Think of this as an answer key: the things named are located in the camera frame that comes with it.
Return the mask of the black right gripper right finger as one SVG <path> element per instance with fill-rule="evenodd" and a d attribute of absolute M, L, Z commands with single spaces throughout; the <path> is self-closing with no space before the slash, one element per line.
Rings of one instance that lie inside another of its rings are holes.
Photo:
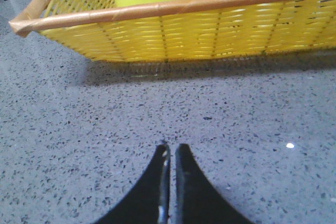
<path fill-rule="evenodd" d="M 251 223 L 208 181 L 187 144 L 176 150 L 177 223 Z"/>

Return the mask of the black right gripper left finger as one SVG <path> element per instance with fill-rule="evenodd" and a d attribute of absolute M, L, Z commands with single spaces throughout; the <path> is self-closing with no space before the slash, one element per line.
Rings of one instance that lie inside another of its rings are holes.
<path fill-rule="evenodd" d="M 170 201 L 170 149 L 161 144 L 139 180 L 96 223 L 167 223 Z"/>

